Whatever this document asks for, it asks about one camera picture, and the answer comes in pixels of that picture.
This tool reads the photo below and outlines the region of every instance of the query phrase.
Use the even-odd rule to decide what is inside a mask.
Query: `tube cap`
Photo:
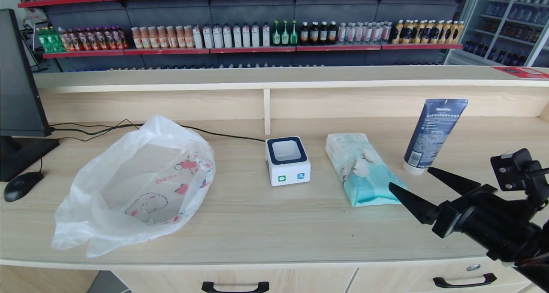
[[[421,175],[423,172],[425,172],[427,169],[424,168],[416,168],[415,166],[410,166],[406,161],[402,163],[402,167],[406,172],[409,172],[412,175]]]

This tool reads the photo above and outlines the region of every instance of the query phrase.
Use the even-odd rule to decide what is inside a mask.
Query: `tissue pack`
[[[389,191],[389,183],[404,189],[406,185],[389,170],[364,133],[332,133],[326,138],[326,152],[353,207],[400,203]]]

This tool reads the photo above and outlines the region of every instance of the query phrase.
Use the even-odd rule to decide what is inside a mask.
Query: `white plastic bag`
[[[55,213],[51,246],[90,240],[91,258],[171,234],[202,204],[214,174],[208,142],[155,115],[78,172]]]

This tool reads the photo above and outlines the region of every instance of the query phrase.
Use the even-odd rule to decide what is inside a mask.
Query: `blue tube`
[[[420,175],[429,168],[467,107],[467,99],[427,99],[410,144],[404,154],[404,169]]]

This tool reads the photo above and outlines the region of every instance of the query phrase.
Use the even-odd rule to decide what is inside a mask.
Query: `drawer handle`
[[[463,287],[480,287],[481,285],[489,285],[496,281],[498,278],[496,278],[496,275],[489,273],[484,274],[484,282],[481,283],[471,283],[471,284],[449,284],[443,277],[435,277],[433,278],[433,282],[437,287],[441,287],[443,289],[459,289]]]
[[[225,291],[217,291],[214,289],[214,283],[210,281],[204,281],[202,283],[202,291],[208,292],[208,293],[264,293],[269,291],[269,282],[268,281],[262,281],[257,284],[257,289],[253,291],[247,291],[247,292],[225,292]]]

